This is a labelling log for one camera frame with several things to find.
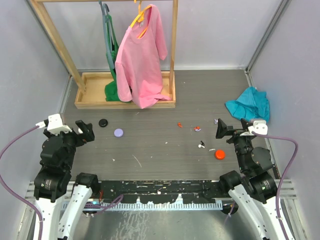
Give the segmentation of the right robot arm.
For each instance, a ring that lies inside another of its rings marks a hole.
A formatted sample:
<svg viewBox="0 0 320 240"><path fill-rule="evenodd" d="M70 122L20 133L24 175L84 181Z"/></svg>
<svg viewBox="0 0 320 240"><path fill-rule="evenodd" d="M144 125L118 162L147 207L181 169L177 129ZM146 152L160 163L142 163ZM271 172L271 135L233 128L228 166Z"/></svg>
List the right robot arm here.
<svg viewBox="0 0 320 240"><path fill-rule="evenodd" d="M269 138L267 122L263 119L241 119L241 129L217 121L216 139L229 136L238 162L238 171L220 176L219 191L231 197L238 212L249 225L257 240L293 240L281 207L280 190L284 182L276 183L269 174L274 167L271 153L263 147L254 147L255 137Z"/></svg>

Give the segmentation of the orange earbud charging case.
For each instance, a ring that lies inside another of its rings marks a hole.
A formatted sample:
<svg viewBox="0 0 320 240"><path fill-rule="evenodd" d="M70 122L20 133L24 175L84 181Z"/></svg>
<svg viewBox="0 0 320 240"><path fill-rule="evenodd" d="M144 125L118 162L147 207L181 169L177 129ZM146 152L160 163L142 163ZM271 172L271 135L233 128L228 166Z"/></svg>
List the orange earbud charging case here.
<svg viewBox="0 0 320 240"><path fill-rule="evenodd" d="M226 153L223 150L218 149L215 151L214 156L217 160L223 160L226 157Z"/></svg>

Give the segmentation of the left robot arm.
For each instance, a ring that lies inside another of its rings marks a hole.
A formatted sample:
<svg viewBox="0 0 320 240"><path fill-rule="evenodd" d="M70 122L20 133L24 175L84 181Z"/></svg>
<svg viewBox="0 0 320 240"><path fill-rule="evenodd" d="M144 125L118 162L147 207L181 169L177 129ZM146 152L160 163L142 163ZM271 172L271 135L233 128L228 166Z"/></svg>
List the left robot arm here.
<svg viewBox="0 0 320 240"><path fill-rule="evenodd" d="M43 240L72 240L84 207L90 198L100 193L97 175L80 173L72 187L65 212L61 208L71 180L76 149L95 139L93 125L77 120L79 132L51 116L44 121L47 140L40 154L41 169L34 180L35 205L40 212L39 222Z"/></svg>

